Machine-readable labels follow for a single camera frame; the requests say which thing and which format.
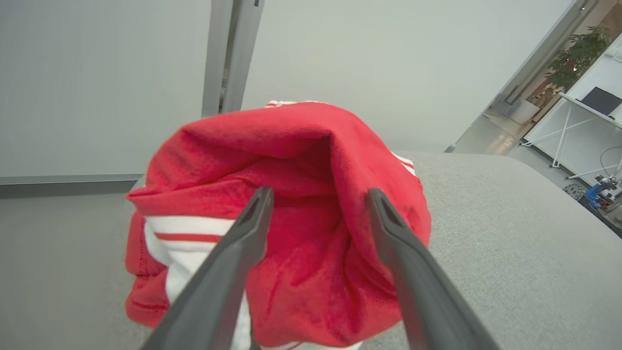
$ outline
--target red jacket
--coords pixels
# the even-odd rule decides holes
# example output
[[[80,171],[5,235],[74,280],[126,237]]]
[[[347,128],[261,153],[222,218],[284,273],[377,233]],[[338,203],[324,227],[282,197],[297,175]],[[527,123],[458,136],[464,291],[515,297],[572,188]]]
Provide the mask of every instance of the red jacket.
[[[261,186],[275,198],[266,256],[246,284],[259,344],[343,347],[401,319],[365,196],[382,189],[427,245],[421,182],[354,114],[314,102],[205,118],[162,145],[128,195],[128,316],[156,326]]]

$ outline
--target laptop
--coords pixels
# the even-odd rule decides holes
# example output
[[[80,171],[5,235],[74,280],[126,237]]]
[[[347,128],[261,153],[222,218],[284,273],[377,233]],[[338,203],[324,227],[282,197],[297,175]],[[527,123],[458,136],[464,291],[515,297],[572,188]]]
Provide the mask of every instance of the laptop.
[[[588,93],[587,96],[580,101],[584,105],[587,105],[606,116],[613,112],[613,110],[616,109],[620,103],[622,103],[622,99],[619,97],[597,87],[593,88],[590,93]]]

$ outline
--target desk leg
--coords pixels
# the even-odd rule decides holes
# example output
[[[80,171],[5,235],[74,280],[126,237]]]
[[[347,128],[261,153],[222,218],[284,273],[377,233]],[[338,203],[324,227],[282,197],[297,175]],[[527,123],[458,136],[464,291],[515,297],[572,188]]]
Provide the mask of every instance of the desk leg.
[[[620,168],[622,168],[622,156],[620,156],[620,163],[618,163],[618,168],[616,169],[616,172],[618,172]]]
[[[609,169],[609,168],[615,168],[619,165],[611,165],[611,166],[606,166],[604,169]],[[584,176],[584,175],[589,175],[589,174],[593,174],[593,173],[597,173],[599,171],[602,171],[603,168],[598,168],[596,170],[592,170],[592,171],[588,171],[587,173],[583,173],[583,174],[577,174],[577,175],[573,175],[573,176],[569,176],[566,179],[576,179],[578,177]]]
[[[566,115],[566,122],[564,123],[564,128],[562,129],[562,137],[559,138],[559,144],[557,145],[557,151],[555,152],[555,157],[553,158],[553,164],[551,164],[552,168],[559,168],[559,162],[557,158],[562,157],[562,153],[564,153],[564,147],[566,146],[566,130],[568,129],[568,122],[570,121],[570,114],[572,113],[572,105],[568,105],[568,114]]]
[[[579,125],[585,124],[585,123],[587,123],[588,121],[592,121],[592,120],[593,120],[593,119],[583,120],[583,121],[582,121],[582,122],[580,122],[580,123],[577,123],[577,124],[574,124],[574,125],[569,126],[568,128],[566,128],[566,130],[570,130],[570,129],[572,129],[572,128],[575,128],[575,127],[577,127],[577,126],[579,126]],[[535,139],[535,140],[533,140],[533,141],[529,141],[529,142],[521,143],[521,146],[531,147],[531,146],[532,146],[532,145],[534,145],[536,142],[540,142],[540,141],[542,141],[542,140],[545,140],[545,139],[547,139],[547,138],[550,138],[551,136],[555,136],[555,135],[557,135],[557,134],[561,133],[562,131],[563,131],[563,129],[562,129],[562,130],[557,130],[557,131],[556,131],[556,132],[554,132],[554,133],[550,133],[550,134],[548,134],[548,135],[544,135],[544,136],[539,137],[539,138],[537,138],[537,139]]]

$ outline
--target green plant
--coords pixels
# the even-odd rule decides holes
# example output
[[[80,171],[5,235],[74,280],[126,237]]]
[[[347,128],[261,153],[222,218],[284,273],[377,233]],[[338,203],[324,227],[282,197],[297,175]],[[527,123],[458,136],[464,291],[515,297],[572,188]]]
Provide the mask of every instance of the green plant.
[[[611,43],[609,31],[603,27],[588,27],[590,32],[571,35],[573,43],[568,49],[559,50],[546,73],[549,83],[568,90],[585,71],[596,61]]]

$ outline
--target white panel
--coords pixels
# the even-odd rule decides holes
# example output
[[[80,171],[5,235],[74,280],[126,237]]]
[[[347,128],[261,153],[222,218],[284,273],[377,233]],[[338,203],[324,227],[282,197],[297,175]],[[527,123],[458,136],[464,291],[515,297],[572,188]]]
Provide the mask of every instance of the white panel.
[[[143,173],[201,116],[209,0],[0,2],[0,177]]]
[[[443,151],[571,3],[266,1],[243,109],[329,102],[357,114],[391,148]]]

